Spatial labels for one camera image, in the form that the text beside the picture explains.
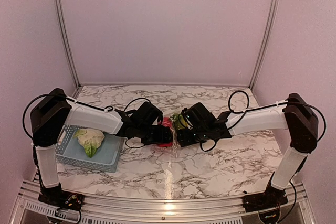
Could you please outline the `aluminium frame post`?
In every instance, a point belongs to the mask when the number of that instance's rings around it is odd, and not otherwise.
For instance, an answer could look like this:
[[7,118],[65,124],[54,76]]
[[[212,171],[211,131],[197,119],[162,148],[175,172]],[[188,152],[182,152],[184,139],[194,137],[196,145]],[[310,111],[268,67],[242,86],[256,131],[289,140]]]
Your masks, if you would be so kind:
[[249,88],[251,89],[251,91],[253,91],[253,89],[255,88],[257,84],[257,80],[260,75],[262,65],[266,57],[267,48],[268,48],[268,44],[270,41],[272,29],[274,27],[276,16],[277,16],[278,5],[279,5],[279,0],[270,0],[269,11],[268,11],[267,19],[266,19],[264,34],[263,34],[262,41],[260,44],[254,70],[253,70],[253,73],[251,75],[251,79],[249,82]]
[[70,75],[71,75],[71,78],[72,78],[72,81],[74,83],[75,88],[79,89],[81,87],[81,84],[79,82],[79,77],[78,77],[78,74],[77,74],[77,71],[76,71],[75,61],[73,59],[71,46],[70,46],[70,41],[69,41],[68,34],[67,34],[65,16],[64,16],[63,7],[62,7],[62,1],[61,0],[54,0],[54,2],[55,2],[56,16],[57,16],[57,19],[58,19],[58,26],[59,26],[60,34],[61,34],[61,40],[62,40],[62,44],[64,46],[65,55],[66,55],[67,63],[68,63],[69,70],[70,70]]

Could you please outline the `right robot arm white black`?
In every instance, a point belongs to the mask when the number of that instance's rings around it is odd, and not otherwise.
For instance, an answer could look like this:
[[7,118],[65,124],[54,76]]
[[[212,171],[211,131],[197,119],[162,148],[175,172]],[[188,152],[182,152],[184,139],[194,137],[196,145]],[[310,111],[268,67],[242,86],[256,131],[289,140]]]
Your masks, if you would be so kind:
[[290,145],[266,191],[260,195],[260,203],[265,207],[273,206],[280,199],[280,193],[285,191],[325,135],[318,130],[319,120],[325,120],[324,115],[297,93],[289,94],[285,100],[254,109],[229,109],[218,117],[202,103],[197,103],[183,109],[181,116],[187,124],[177,131],[177,141],[181,147],[203,145],[207,140],[217,143],[221,139],[249,132],[278,129],[289,131]]

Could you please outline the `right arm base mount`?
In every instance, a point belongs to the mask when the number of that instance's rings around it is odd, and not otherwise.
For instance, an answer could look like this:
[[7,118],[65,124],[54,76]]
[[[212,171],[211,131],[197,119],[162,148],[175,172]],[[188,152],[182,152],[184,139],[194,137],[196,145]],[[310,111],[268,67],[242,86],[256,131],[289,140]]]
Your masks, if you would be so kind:
[[279,190],[268,183],[262,193],[246,194],[243,198],[243,207],[246,212],[260,211],[269,208],[278,208],[288,203],[285,190]]

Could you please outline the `clear zip top bag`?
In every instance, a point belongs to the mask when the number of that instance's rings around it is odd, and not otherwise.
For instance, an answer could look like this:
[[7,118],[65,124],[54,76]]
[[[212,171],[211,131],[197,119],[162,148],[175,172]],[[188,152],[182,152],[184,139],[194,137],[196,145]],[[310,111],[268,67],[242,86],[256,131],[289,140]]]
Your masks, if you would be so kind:
[[179,143],[177,142],[177,131],[174,129],[171,130],[172,133],[173,133],[173,146],[172,147],[169,147],[169,148],[161,148],[161,147],[158,147],[159,149],[161,150],[166,150],[168,151],[171,155],[173,155],[174,157],[178,157],[178,154],[179,154],[179,149],[180,149],[180,145]]

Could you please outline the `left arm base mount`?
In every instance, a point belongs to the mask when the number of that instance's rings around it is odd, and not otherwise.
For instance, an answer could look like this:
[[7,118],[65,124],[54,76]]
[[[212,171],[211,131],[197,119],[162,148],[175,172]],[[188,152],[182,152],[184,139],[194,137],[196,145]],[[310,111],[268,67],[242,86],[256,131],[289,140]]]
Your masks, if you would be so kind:
[[50,188],[46,188],[42,185],[38,197],[40,202],[55,206],[58,210],[70,209],[74,211],[81,210],[83,199],[84,195],[82,194],[64,191],[61,184]]

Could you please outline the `front aluminium rail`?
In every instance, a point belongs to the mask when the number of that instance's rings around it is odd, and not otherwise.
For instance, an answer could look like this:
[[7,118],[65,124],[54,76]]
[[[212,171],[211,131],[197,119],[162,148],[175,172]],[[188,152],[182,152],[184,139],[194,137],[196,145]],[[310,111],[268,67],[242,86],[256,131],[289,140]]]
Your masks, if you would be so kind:
[[23,181],[9,223],[260,223],[243,196],[205,199],[136,199],[85,194],[81,212],[56,211],[38,201],[37,182]]

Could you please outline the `light blue plastic basket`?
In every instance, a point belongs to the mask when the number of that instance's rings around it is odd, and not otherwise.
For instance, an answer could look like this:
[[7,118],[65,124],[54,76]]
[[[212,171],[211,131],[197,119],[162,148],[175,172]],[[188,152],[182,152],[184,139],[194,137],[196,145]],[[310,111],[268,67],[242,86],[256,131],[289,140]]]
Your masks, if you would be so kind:
[[56,144],[56,159],[62,164],[114,173],[124,139],[80,126],[66,125]]

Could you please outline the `white green fake cabbage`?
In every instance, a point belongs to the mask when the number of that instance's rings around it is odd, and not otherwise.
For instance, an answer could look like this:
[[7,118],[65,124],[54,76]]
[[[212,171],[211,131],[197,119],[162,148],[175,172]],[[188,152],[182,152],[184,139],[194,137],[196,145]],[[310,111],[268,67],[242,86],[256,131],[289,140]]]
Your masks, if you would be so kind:
[[77,129],[73,136],[77,138],[89,158],[95,155],[105,138],[102,131],[91,128]]

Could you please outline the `right aluminium frame post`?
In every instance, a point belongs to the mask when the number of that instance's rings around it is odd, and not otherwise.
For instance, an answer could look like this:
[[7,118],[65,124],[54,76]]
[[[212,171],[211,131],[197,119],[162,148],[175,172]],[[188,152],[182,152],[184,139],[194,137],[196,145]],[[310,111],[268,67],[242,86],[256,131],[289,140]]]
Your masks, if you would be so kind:
[[253,91],[253,89],[255,88],[257,84],[257,80],[260,75],[262,65],[266,57],[267,48],[268,48],[268,44],[270,41],[272,29],[274,27],[276,16],[277,16],[278,5],[279,5],[279,0],[270,0],[269,11],[268,11],[267,19],[266,19],[264,34],[263,34],[262,41],[260,44],[254,70],[253,70],[253,73],[251,75],[251,79],[249,82],[249,88],[251,89],[251,91]]

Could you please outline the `red fake apple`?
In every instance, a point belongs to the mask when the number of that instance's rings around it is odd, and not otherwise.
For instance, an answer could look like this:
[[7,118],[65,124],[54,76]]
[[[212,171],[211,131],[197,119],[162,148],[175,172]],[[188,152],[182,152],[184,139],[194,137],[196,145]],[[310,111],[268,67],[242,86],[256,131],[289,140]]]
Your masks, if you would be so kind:
[[157,146],[161,148],[169,148],[173,146],[173,143],[162,143],[162,144],[157,144]]
[[160,123],[161,126],[163,126],[163,129],[165,131],[172,130],[173,129],[173,123],[169,117],[164,117]]

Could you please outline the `green fake lettuce leaf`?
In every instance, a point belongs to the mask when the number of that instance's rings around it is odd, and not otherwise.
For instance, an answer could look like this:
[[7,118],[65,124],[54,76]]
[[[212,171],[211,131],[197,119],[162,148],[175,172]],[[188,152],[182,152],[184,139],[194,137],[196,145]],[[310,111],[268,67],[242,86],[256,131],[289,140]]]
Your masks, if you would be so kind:
[[173,123],[174,129],[177,130],[181,130],[181,129],[187,129],[188,128],[188,124],[185,122],[184,118],[182,117],[181,114],[179,113],[173,113],[170,116],[170,119]]

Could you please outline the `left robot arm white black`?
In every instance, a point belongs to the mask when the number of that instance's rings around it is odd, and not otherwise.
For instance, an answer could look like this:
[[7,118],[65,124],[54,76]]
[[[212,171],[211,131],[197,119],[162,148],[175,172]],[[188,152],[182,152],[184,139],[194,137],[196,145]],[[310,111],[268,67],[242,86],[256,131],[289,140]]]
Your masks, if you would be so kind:
[[136,110],[126,111],[80,102],[60,88],[35,97],[23,111],[22,127],[33,143],[41,195],[56,206],[66,202],[55,157],[55,145],[65,125],[88,127],[127,139],[137,137],[143,145],[151,145],[173,141],[171,129],[162,123],[162,111],[149,101]]

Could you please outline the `left aluminium frame post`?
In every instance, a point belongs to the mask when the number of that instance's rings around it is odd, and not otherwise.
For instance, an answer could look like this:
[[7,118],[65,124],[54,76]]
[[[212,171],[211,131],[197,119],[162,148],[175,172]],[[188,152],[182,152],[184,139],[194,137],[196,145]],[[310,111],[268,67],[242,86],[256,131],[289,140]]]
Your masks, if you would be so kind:
[[67,34],[65,16],[64,16],[63,7],[62,7],[62,1],[61,0],[54,0],[54,2],[55,2],[56,16],[57,16],[57,19],[58,19],[58,26],[59,26],[60,34],[61,34],[61,40],[62,40],[62,44],[64,46],[65,55],[66,55],[67,63],[68,63],[69,70],[70,70],[70,75],[71,75],[71,78],[72,78],[72,81],[74,83],[75,88],[79,89],[81,87],[81,84],[79,82],[79,77],[78,77],[78,74],[77,74],[77,71],[76,71],[75,61],[73,59],[71,46],[70,46],[70,41],[69,41],[68,34]]

